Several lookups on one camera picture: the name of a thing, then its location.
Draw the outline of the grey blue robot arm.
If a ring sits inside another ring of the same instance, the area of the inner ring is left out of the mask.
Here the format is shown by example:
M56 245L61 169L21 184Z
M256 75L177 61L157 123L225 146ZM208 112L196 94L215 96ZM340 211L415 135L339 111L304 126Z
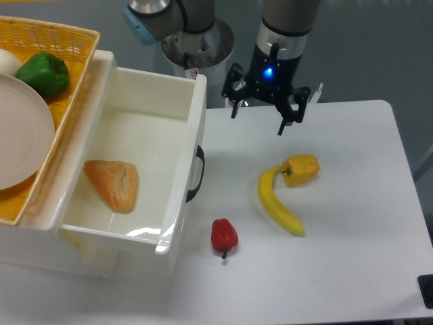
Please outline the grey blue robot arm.
M221 77L232 117L242 101L255 98L276 107L279 133L303 121L311 90L292 80L318 9L318 1L265 1L249 69L234 63ZM142 44L160 43L187 77L225 63L233 51L233 33L216 17L214 1L128 1L123 16Z

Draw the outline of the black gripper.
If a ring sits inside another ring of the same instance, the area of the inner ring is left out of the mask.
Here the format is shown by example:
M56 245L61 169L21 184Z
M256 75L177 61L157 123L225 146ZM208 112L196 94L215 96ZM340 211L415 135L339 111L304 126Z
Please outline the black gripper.
M309 87L295 88L292 84L300 58L278 58L282 53L280 43L273 43L268 54L256 46L249 70L244 70L237 63L232 64L221 91L221 95L231 102L231 118L237 116L241 101L248 98L274 105L282 116L277 133L279 136L290 123L303 121L311 92ZM235 90L241 81L245 81L246 85Z

